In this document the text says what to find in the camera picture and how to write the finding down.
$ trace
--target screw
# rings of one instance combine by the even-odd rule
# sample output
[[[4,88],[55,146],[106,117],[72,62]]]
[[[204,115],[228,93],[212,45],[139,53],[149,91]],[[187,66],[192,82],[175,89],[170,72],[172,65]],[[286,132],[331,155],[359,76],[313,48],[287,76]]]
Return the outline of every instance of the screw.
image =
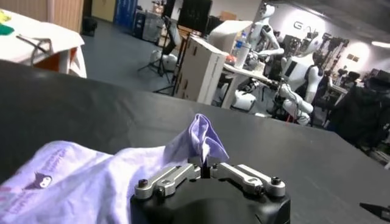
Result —
[[[156,195],[159,198],[165,197],[165,189],[163,187],[159,187],[156,189]]]
[[[255,195],[258,195],[258,196],[263,196],[265,193],[264,191],[264,187],[263,186],[256,186],[255,187]]]
[[[279,185],[281,182],[282,182],[282,180],[279,177],[272,177],[271,178],[272,185]]]
[[[146,187],[147,185],[147,179],[140,179],[138,181],[138,187],[142,188],[142,187]]]

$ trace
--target black screen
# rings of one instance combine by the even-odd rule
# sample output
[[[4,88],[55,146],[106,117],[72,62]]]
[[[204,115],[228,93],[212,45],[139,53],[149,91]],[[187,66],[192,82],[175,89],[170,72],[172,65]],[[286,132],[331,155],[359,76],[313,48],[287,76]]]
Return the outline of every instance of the black screen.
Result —
[[[187,28],[205,32],[213,1],[184,0],[178,24]]]
[[[163,16],[171,17],[176,0],[168,0],[164,5]]]

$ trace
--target green cloth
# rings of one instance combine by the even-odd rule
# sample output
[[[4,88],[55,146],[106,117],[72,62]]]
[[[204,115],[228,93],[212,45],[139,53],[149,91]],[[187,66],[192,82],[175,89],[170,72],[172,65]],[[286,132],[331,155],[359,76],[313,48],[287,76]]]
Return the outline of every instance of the green cloth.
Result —
[[[12,27],[0,24],[0,35],[10,35],[15,31]]]

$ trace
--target ceiling light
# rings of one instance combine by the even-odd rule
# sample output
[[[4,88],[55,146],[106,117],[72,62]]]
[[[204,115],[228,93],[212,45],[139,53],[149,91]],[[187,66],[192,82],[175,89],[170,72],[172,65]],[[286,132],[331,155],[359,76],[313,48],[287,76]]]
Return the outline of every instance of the ceiling light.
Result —
[[[378,47],[390,48],[390,43],[373,41],[373,42],[371,42],[371,44],[374,45],[374,46],[378,46]]]

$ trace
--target white table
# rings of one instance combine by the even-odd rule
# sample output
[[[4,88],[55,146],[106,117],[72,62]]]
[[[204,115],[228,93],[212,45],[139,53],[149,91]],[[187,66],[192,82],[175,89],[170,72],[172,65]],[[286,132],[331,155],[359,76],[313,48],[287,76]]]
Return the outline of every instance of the white table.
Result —
[[[267,77],[263,76],[262,72],[253,72],[245,69],[238,69],[228,64],[224,64],[224,68],[229,72],[233,73],[233,78],[232,78],[233,80],[226,91],[224,101],[222,102],[222,108],[229,109],[230,106],[232,106],[237,87],[240,83],[245,81],[245,79],[254,78],[264,82],[270,81]]]
[[[72,69],[78,76],[87,77],[80,47],[84,41],[80,34],[55,24],[43,23],[17,13],[3,11],[11,17],[11,20],[6,21],[4,25],[12,27],[15,31],[10,35],[0,36],[0,60],[31,65],[34,46],[16,36],[22,35],[34,45],[37,45],[41,39],[50,39],[51,43],[41,45],[47,54],[37,51],[33,64],[58,54],[58,60],[55,60],[58,64],[54,67],[58,67],[59,72],[68,74]],[[71,60],[71,51],[76,51],[72,56],[73,60]]]

